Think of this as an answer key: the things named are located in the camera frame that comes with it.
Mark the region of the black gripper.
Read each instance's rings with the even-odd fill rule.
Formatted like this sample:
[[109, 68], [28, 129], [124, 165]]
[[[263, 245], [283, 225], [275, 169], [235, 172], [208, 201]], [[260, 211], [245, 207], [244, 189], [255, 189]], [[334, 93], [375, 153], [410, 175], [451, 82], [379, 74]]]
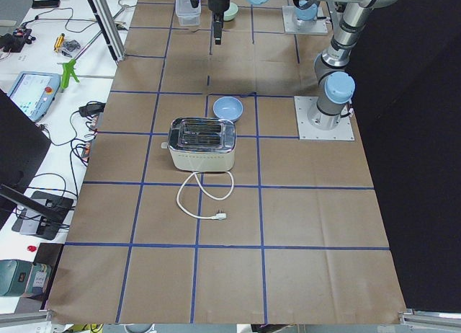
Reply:
[[208, 8], [214, 13], [214, 39], [215, 44], [222, 43], [223, 14], [229, 9], [231, 0], [208, 0]]

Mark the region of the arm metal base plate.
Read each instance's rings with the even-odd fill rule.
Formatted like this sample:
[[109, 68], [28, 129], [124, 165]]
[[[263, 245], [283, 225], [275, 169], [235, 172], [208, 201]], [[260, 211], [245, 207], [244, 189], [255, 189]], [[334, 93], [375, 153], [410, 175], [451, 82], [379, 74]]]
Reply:
[[320, 6], [313, 5], [306, 10], [299, 10], [295, 6], [283, 6], [282, 16], [284, 30], [294, 35], [327, 35], [327, 16]]
[[317, 97], [294, 96], [298, 137], [301, 141], [354, 141], [351, 117], [346, 107], [339, 115], [324, 115]]

